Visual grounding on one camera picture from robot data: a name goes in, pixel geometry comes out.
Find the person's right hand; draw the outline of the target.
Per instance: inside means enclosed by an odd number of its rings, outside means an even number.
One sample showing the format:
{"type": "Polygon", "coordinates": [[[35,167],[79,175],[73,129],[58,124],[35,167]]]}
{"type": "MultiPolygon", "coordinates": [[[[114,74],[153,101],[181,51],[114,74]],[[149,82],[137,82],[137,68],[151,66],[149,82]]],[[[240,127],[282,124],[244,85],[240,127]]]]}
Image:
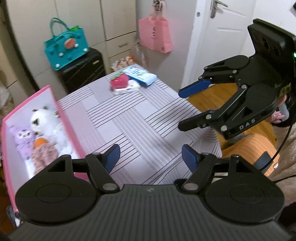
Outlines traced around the person's right hand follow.
{"type": "MultiPolygon", "coordinates": [[[[281,97],[279,97],[277,99],[276,106],[279,108],[282,104],[285,103],[286,100],[287,100],[287,96],[282,95],[281,97]]],[[[280,123],[284,117],[285,117],[285,115],[283,113],[281,113],[280,109],[278,109],[271,115],[270,122],[271,123],[280,123]]]]}

